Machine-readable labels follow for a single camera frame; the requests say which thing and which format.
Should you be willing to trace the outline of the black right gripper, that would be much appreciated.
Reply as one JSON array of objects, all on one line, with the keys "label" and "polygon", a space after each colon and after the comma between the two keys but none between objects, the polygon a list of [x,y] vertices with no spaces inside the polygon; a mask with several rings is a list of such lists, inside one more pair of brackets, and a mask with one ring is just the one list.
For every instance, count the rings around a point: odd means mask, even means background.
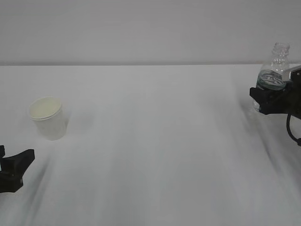
[{"label": "black right gripper", "polygon": [[251,87],[249,94],[259,104],[259,112],[264,115],[290,113],[301,118],[301,80],[286,83],[283,91]]}]

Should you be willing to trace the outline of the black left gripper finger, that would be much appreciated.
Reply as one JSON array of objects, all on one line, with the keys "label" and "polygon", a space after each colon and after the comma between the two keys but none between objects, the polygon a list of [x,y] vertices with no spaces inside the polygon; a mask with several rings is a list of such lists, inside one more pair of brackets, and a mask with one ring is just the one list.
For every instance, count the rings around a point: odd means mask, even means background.
[{"label": "black left gripper finger", "polygon": [[5,156],[5,147],[3,145],[0,145],[0,157]]},{"label": "black left gripper finger", "polygon": [[34,149],[0,158],[0,192],[15,193],[23,186],[23,175],[35,160]]}]

